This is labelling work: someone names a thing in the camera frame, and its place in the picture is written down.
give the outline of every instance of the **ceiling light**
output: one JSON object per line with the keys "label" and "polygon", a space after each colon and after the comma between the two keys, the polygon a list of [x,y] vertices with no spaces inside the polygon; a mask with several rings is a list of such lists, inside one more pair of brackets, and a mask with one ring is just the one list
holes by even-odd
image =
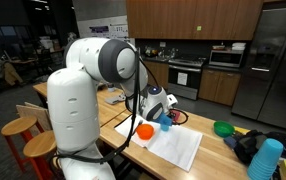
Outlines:
{"label": "ceiling light", "polygon": [[40,3],[47,3],[47,1],[41,1],[41,0],[30,0],[30,1],[40,2]]}

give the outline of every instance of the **microwave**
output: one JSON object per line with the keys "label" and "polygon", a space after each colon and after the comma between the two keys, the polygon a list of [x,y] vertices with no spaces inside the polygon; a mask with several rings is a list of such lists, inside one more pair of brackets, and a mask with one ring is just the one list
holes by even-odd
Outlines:
{"label": "microwave", "polygon": [[209,64],[239,68],[241,66],[243,52],[243,50],[212,50]]}

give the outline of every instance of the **wooden stool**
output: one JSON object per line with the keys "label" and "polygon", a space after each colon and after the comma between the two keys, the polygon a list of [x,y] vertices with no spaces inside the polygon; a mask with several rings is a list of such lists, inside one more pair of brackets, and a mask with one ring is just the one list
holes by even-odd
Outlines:
{"label": "wooden stool", "polygon": [[31,158],[32,165],[39,179],[51,179],[52,172],[44,156],[56,149],[53,131],[46,131],[35,136],[23,150],[26,157]]}
{"label": "wooden stool", "polygon": [[10,146],[11,152],[15,157],[16,162],[18,163],[22,172],[25,171],[23,163],[27,162],[29,159],[21,159],[19,153],[17,152],[14,143],[11,139],[12,135],[21,134],[25,143],[31,140],[33,137],[29,131],[29,128],[36,125],[40,132],[44,132],[41,125],[38,123],[37,118],[34,116],[21,117],[15,119],[8,124],[6,124],[1,133],[5,137],[8,145]]}

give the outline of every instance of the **kitchen backsplash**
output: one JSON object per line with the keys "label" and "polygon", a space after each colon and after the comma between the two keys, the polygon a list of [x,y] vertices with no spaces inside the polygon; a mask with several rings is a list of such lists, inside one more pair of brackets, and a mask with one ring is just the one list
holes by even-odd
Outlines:
{"label": "kitchen backsplash", "polygon": [[209,57],[213,45],[220,45],[223,42],[227,47],[239,41],[135,39],[135,46],[140,47],[141,53],[143,53],[145,46],[161,50],[160,42],[166,42],[166,47],[164,48],[165,54],[168,54],[168,50],[176,48],[179,50],[179,53],[182,54],[195,54]]}

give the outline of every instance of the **whiteboard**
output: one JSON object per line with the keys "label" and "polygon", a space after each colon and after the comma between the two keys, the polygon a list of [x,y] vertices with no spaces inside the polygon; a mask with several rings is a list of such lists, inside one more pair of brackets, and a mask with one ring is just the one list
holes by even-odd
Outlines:
{"label": "whiteboard", "polygon": [[78,21],[81,38],[104,37],[130,42],[135,46],[135,39],[129,38],[127,16]]}

